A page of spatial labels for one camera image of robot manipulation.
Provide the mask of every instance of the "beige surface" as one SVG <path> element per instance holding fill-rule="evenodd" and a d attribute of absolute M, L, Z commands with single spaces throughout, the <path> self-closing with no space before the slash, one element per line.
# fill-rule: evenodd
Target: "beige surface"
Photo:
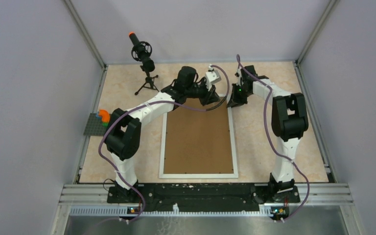
<path fill-rule="evenodd" d="M 230 83 L 235 83 L 237 63 L 215 63 L 222 67 L 229 76 Z M 292 62 L 244 63 L 254 65 L 258 75 L 266 75 L 279 87 L 292 93 L 299 92 L 300 87 Z M 158 89 L 169 85 L 176 78 L 182 66 L 194 67 L 202 77 L 208 69 L 208 63 L 200 64 L 157 64 L 152 75 L 159 74 L 155 84 Z M 224 93 L 227 85 L 224 77 L 217 86 L 219 94 Z M 152 98 L 157 92 L 143 89 L 138 96 L 135 91 L 144 82 L 144 73 L 139 65 L 109 66 L 104 83 L 99 108 L 112 112 L 120 107 L 129 109 Z M 162 117 L 145 126 L 141 133 L 141 145 L 135 158 L 135 171 L 141 183 L 226 183 L 226 182 L 267 182 L 275 164 L 263 127 L 264 100 L 256 95 L 248 98 L 248 104 L 233 108 L 233 121 L 237 150 L 238 179 L 159 179 L 159 158 L 161 150 Z M 271 123 L 271 106 L 268 106 L 268 124 Z M 89 148 L 80 178 L 82 183 L 100 183 L 106 178 L 115 178 L 113 168 L 97 153 L 101 137 L 91 137 Z M 110 158 L 106 147 L 103 154 Z M 304 133 L 298 147 L 296 163 L 311 182 L 327 182 L 327 175 L 312 126 Z M 304 179 L 295 171 L 296 182 Z"/>

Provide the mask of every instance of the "gray wall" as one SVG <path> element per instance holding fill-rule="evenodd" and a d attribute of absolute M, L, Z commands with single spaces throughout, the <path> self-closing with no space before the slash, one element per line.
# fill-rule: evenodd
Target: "gray wall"
<path fill-rule="evenodd" d="M 0 0 L 0 235 L 50 232 L 100 75 L 62 1 Z"/>
<path fill-rule="evenodd" d="M 130 31 L 155 62 L 294 60 L 327 0 L 73 0 L 107 64 L 136 63 Z"/>
<path fill-rule="evenodd" d="M 303 73 L 338 179 L 376 234 L 376 1 L 340 1 Z"/>

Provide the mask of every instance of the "microphone-like camera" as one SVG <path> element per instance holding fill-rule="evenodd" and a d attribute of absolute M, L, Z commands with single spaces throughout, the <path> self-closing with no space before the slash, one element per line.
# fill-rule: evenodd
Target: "microphone-like camera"
<path fill-rule="evenodd" d="M 152 72 L 155 70 L 155 64 L 150 58 L 150 55 L 152 54 L 152 46 L 148 42 L 140 42 L 134 32 L 129 33 L 129 38 L 133 43 L 133 59 L 142 62 L 143 71 Z"/>

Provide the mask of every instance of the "brown cork board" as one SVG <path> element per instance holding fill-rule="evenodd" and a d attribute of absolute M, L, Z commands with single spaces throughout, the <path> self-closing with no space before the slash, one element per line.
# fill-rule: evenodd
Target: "brown cork board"
<path fill-rule="evenodd" d="M 198 99 L 185 105 L 205 109 Z M 164 174 L 233 174 L 227 103 L 210 112 L 178 108 L 167 114 Z"/>

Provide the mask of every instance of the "black mounting plate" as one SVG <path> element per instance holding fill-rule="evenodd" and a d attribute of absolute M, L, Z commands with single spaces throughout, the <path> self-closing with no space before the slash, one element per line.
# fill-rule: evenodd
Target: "black mounting plate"
<path fill-rule="evenodd" d="M 284 197 L 277 199 L 268 195 L 268 186 L 254 183 L 227 184 L 138 184 L 136 188 L 146 200 L 146 212 L 172 211 L 178 204 L 181 212 L 240 212 L 259 211 L 259 204 L 282 203 Z M 296 186 L 282 193 L 289 203 L 300 202 Z M 137 194 L 123 194 L 117 187 L 109 188 L 107 203 L 139 203 Z"/>

